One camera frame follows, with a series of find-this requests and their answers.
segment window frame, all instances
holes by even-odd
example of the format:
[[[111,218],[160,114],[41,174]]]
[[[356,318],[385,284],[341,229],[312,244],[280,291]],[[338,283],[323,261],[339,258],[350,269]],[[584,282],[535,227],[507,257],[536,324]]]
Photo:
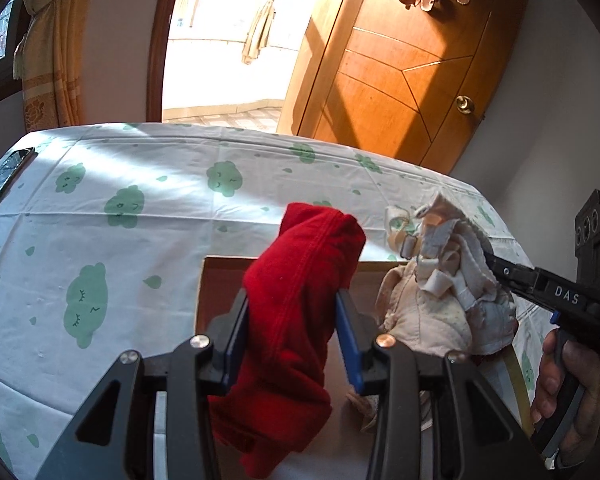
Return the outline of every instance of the window frame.
[[[31,17],[23,0],[13,0],[7,27],[4,57],[0,59],[0,101],[22,90],[22,81],[13,78],[13,56],[29,29]]]

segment silver bolt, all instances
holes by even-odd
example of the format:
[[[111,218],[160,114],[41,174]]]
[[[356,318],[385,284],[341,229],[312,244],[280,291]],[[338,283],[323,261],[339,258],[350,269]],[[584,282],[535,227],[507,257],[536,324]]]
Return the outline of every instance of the silver bolt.
[[[452,363],[465,363],[469,360],[469,355],[465,354],[464,352],[452,350],[446,354],[446,358]]]
[[[128,350],[127,352],[123,352],[122,355],[120,355],[120,362],[123,365],[128,365],[138,361],[138,357],[138,352],[134,350]]]
[[[376,343],[378,343],[378,346],[381,346],[382,348],[391,348],[393,345],[395,345],[395,337],[391,334],[380,334],[378,337],[376,337]]]
[[[189,344],[193,346],[193,348],[206,348],[211,343],[211,339],[209,339],[206,335],[195,335],[189,340]]]

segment door knob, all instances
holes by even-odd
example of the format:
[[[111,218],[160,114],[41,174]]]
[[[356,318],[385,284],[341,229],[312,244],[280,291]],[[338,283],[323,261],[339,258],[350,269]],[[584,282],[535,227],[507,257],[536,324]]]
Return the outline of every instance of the door knob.
[[[459,95],[456,97],[456,107],[461,114],[469,115],[474,113],[475,104],[474,101],[466,95]]]

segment tiled floor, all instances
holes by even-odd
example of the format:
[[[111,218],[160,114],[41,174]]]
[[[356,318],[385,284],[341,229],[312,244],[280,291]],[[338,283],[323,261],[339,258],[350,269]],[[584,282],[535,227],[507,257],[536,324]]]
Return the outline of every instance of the tiled floor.
[[[204,124],[205,126],[230,126],[232,128],[243,128],[245,130],[257,130],[268,134],[274,134],[280,118],[280,108],[261,108],[250,110],[239,114],[205,115],[199,117],[187,117],[183,119],[171,119],[165,123],[187,123]]]

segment red fabric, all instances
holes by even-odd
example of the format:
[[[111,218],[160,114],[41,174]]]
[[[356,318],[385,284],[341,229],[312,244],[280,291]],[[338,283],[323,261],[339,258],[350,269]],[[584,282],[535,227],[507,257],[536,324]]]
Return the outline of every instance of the red fabric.
[[[292,203],[278,238],[245,273],[248,346],[235,386],[210,398],[210,413],[216,438],[242,453],[252,478],[304,450],[331,414],[324,365],[334,298],[349,286],[364,244],[353,216]]]

